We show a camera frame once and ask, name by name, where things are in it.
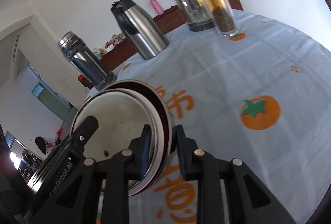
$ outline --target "orange tomato print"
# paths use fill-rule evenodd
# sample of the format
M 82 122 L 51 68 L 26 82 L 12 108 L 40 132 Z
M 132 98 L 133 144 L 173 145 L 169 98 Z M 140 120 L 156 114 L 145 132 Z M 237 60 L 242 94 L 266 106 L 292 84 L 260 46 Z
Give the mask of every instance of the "orange tomato print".
M 241 121 L 251 130 L 267 129 L 280 117 L 279 103 L 271 96 L 262 95 L 244 102 L 246 104 L 241 108 Z
M 239 40 L 242 40 L 242 39 L 245 38 L 245 37 L 246 37 L 246 34 L 244 34 L 244 33 L 239 33 L 239 34 L 237 34 L 237 35 L 230 36 L 229 39 L 230 39 L 231 41 L 239 41 Z

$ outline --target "table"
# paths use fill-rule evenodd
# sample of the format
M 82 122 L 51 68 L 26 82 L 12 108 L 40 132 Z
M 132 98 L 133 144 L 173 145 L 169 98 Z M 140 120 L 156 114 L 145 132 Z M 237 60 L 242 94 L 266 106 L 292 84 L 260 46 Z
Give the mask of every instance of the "table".
M 331 183 L 331 53 L 278 21 L 234 15 L 233 40 L 182 25 L 158 56 L 135 54 L 115 73 L 154 87 L 187 137 L 219 159 L 243 159 L 302 224 Z M 196 184 L 177 164 L 130 197 L 131 223 L 195 222 Z

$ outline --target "screw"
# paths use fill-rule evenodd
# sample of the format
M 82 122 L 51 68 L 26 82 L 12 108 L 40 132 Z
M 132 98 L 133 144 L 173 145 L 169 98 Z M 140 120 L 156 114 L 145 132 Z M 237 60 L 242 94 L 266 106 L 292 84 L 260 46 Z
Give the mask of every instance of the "screw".
M 194 154 L 196 154 L 197 156 L 203 156 L 205 152 L 202 149 L 196 149 L 194 151 Z
M 132 154 L 132 150 L 131 149 L 124 149 L 122 151 L 122 155 L 123 156 L 130 156 Z
M 84 161 L 84 164 L 86 165 L 86 166 L 90 166 L 90 165 L 92 165 L 94 163 L 94 159 L 91 159 L 91 158 L 88 158 L 88 159 L 86 159 L 85 161 Z
M 239 159 L 239 158 L 235 158 L 235 159 L 232 160 L 232 163 L 234 165 L 240 166 L 240 165 L 243 164 L 243 161 L 241 159 Z

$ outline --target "doorway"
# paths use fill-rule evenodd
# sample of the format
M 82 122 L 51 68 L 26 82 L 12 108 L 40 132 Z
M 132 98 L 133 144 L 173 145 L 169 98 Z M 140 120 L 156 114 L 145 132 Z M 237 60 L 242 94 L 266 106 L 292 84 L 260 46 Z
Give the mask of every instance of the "doorway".
M 32 94 L 60 119 L 66 119 L 71 107 L 51 92 L 46 85 L 40 82 L 33 89 Z

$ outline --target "light blue tablecloth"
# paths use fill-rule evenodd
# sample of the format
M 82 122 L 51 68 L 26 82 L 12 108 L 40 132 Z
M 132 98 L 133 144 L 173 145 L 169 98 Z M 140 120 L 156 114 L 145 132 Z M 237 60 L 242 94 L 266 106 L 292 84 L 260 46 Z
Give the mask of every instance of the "light blue tablecloth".
M 158 56 L 145 61 L 135 54 L 115 72 L 118 80 L 138 79 L 157 89 L 188 137 L 217 158 L 243 159 L 302 224 L 331 183 L 331 53 L 288 25 L 234 14 L 246 35 L 241 40 L 182 25 L 167 34 L 170 45 Z M 254 103 L 259 96 L 266 110 L 258 114 L 269 118 L 259 125 L 267 128 L 253 130 L 254 113 L 242 115 L 244 100 Z M 183 183 L 174 166 L 130 198 L 130 222 L 193 222 L 196 194 L 196 185 Z

